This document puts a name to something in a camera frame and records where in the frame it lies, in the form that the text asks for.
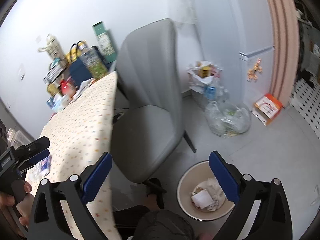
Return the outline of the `person's left hand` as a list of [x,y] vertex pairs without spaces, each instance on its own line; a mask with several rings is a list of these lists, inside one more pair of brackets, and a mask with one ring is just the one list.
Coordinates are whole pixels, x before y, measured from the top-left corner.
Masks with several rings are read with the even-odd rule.
[[23,235],[23,233],[21,232],[17,223],[14,221],[12,215],[9,212],[8,207],[16,206],[17,210],[21,214],[21,217],[19,218],[20,224],[22,226],[28,226],[34,196],[31,194],[31,185],[26,181],[24,182],[24,191],[26,193],[25,198],[18,204],[15,204],[15,198],[13,196],[1,192],[1,213],[4,215],[10,227],[21,236]]

